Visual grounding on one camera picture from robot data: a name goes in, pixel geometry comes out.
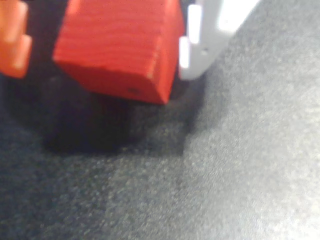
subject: dark gray surface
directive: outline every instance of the dark gray surface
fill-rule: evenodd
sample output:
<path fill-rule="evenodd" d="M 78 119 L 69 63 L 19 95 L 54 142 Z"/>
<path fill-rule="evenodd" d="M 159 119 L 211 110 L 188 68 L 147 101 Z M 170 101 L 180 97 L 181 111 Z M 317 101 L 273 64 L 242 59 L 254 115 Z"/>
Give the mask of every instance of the dark gray surface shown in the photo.
<path fill-rule="evenodd" d="M 320 1 L 264 0 L 165 107 L 63 77 L 42 51 L 64 1 L 29 3 L 29 77 L 0 80 L 1 239 L 320 239 Z"/>

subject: white plastic edge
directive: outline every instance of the white plastic edge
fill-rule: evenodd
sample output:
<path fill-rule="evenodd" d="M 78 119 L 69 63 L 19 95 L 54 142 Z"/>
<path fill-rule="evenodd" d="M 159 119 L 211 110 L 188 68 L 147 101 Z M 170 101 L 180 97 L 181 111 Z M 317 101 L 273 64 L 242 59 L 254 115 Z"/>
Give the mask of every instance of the white plastic edge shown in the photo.
<path fill-rule="evenodd" d="M 188 7 L 186 36 L 179 39 L 179 76 L 200 77 L 228 45 L 260 0 L 196 0 Z"/>

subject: toy block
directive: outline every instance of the toy block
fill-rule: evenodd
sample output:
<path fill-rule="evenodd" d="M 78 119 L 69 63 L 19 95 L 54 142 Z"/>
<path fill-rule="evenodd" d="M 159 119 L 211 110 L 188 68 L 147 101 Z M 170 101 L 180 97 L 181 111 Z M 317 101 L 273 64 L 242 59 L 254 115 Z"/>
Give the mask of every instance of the toy block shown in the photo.
<path fill-rule="evenodd" d="M 184 29 L 179 0 L 69 0 L 53 60 L 91 92 L 165 104 Z"/>
<path fill-rule="evenodd" d="M 27 72 L 32 38 L 25 34 L 28 5 L 20 0 L 0 0 L 0 72 L 23 78 Z"/>

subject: orange block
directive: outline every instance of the orange block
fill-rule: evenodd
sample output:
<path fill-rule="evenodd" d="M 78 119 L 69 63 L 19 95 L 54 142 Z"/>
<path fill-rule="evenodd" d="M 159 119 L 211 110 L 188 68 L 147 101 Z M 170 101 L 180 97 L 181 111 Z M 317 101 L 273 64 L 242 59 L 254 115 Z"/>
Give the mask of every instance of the orange block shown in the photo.
<path fill-rule="evenodd" d="M 19 0 L 0 0 L 0 72 L 22 78 L 27 72 L 32 39 L 25 35 L 28 5 Z"/>

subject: block face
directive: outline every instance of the block face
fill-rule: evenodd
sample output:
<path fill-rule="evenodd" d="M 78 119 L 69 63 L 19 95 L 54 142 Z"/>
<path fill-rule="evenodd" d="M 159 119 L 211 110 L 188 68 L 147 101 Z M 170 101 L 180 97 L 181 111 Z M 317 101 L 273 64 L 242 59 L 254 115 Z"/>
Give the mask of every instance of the block face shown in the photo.
<path fill-rule="evenodd" d="M 136 101 L 148 99 L 151 103 L 164 103 L 155 85 L 139 74 L 69 63 L 61 63 L 60 67 L 91 92 Z"/>
<path fill-rule="evenodd" d="M 163 104 L 183 33 L 179 0 L 71 0 L 53 59 L 90 91 Z M 99 75 L 79 76 L 75 66 Z M 143 94 L 134 97 L 128 89 Z"/>

